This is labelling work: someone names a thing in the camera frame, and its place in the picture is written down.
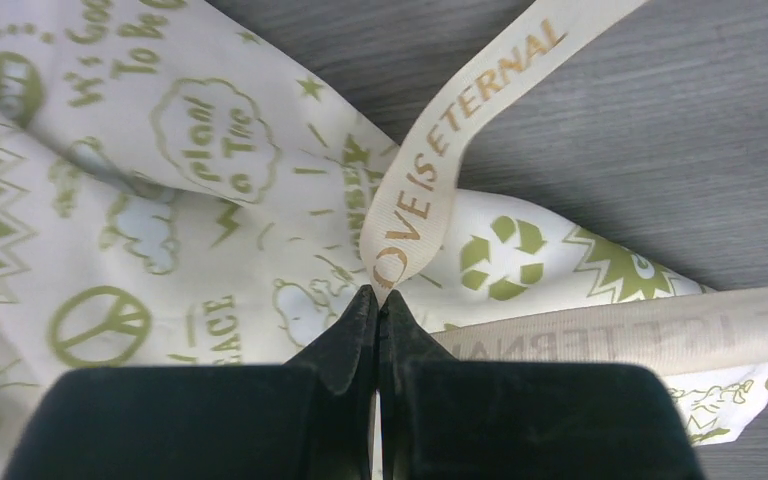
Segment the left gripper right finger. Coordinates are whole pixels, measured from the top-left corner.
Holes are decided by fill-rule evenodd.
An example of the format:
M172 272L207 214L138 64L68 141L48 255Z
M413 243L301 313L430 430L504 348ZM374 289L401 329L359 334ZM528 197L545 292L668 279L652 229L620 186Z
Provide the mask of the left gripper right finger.
M700 479L674 404L623 364L462 361L392 293L378 316L387 479Z

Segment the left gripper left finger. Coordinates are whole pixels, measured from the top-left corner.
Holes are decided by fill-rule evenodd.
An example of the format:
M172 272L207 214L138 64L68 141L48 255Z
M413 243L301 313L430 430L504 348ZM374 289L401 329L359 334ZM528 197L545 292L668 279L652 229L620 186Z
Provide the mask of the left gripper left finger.
M361 287L281 365L105 367L62 375L7 479L368 479L378 304Z

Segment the beige tote bag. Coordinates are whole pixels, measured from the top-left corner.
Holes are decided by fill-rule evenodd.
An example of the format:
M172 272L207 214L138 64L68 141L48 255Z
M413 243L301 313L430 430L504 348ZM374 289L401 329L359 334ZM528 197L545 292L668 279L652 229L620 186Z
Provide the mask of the beige tote bag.
M389 314L396 288L440 250L464 153L496 116L638 8L635 1L536 1L429 101L381 180L360 256ZM768 362L768 287L514 317L442 332L447 354L487 361L620 363L662 376Z

